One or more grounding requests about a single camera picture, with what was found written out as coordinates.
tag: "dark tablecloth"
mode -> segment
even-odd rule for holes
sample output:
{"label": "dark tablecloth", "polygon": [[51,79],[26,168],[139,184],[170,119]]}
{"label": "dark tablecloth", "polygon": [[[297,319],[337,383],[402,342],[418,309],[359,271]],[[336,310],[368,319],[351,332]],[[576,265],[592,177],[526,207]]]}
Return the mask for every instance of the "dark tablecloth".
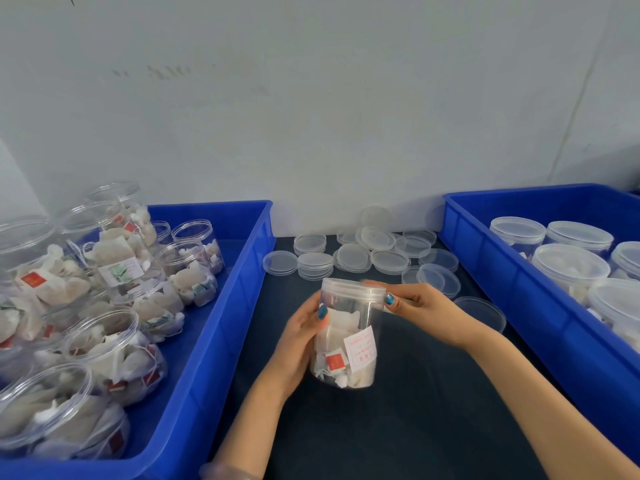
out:
{"label": "dark tablecloth", "polygon": [[[325,252],[338,247],[335,236],[328,236]],[[276,250],[292,251],[293,238],[279,238]],[[456,275],[462,284],[458,296],[485,298],[464,269]],[[373,267],[364,274],[336,268],[332,277],[401,282]],[[265,277],[212,454],[286,321],[321,283],[297,273]],[[548,377],[513,329],[504,334]],[[307,374],[284,407],[265,475],[276,480],[544,478],[516,421],[473,359],[392,314],[384,315],[373,386],[340,390]]]}

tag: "red tag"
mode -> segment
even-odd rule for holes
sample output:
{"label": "red tag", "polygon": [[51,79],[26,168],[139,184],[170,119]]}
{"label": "red tag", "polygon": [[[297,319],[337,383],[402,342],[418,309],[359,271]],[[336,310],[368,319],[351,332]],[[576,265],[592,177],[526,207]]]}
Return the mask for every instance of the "red tag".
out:
{"label": "red tag", "polygon": [[11,346],[13,345],[13,338],[14,337],[15,337],[15,335],[12,335],[8,339],[6,339],[4,342],[0,342],[0,349],[10,349]]}
{"label": "red tag", "polygon": [[338,369],[344,369],[344,360],[342,354],[327,355],[326,364],[329,366],[330,371],[336,371]]}
{"label": "red tag", "polygon": [[41,275],[39,275],[35,271],[25,274],[20,279],[25,283],[27,283],[31,288],[37,288],[41,284],[47,282],[46,279],[44,279]]}
{"label": "red tag", "polygon": [[55,327],[53,325],[47,325],[47,327],[44,329],[44,333],[42,334],[42,336],[45,339],[48,339],[51,334],[53,333],[53,330],[55,329]]}
{"label": "red tag", "polygon": [[110,391],[120,391],[123,390],[127,384],[129,384],[126,381],[120,381],[120,382],[116,382],[116,384],[111,383],[110,385],[107,385],[107,389]]}
{"label": "red tag", "polygon": [[158,371],[157,367],[142,378],[147,387],[151,386],[151,384],[156,382],[158,379],[160,379],[160,371]]}
{"label": "red tag", "polygon": [[124,436],[122,435],[121,430],[117,430],[116,434],[111,437],[109,440],[109,448],[111,448],[112,453],[116,453],[120,451],[120,449],[124,446]]}

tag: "blue nail polish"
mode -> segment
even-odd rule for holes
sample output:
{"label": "blue nail polish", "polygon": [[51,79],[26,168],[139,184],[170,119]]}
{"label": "blue nail polish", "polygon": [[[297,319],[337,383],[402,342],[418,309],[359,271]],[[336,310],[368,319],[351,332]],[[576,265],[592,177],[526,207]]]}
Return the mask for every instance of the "blue nail polish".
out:
{"label": "blue nail polish", "polygon": [[322,305],[320,305],[320,308],[318,308],[318,318],[320,318],[320,320],[322,320],[327,313],[329,313],[329,309],[326,307],[326,305],[323,303]]}

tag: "blue plastic crate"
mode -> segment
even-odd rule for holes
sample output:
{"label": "blue plastic crate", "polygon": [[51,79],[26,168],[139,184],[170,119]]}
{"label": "blue plastic crate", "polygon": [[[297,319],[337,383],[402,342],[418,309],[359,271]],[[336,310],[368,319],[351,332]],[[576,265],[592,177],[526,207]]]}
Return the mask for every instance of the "blue plastic crate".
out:
{"label": "blue plastic crate", "polygon": [[640,198],[604,185],[448,194],[441,239],[580,411],[640,464],[640,355],[489,231],[501,216],[578,221],[640,241]]}
{"label": "blue plastic crate", "polygon": [[182,333],[161,344],[169,375],[142,403],[126,408],[129,444],[121,460],[0,461],[3,479],[188,479],[206,461],[273,250],[270,201],[155,205],[172,227],[208,219],[226,269],[218,297],[189,307]]}

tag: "forearm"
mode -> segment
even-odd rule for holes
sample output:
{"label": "forearm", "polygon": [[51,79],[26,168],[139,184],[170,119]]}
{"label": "forearm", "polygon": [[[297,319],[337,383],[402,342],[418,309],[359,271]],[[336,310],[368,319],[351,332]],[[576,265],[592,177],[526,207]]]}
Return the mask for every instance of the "forearm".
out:
{"label": "forearm", "polygon": [[262,478],[283,404],[282,391],[261,373],[244,398],[214,463],[224,463]]}
{"label": "forearm", "polygon": [[638,479],[640,470],[498,332],[468,347],[551,480]]}

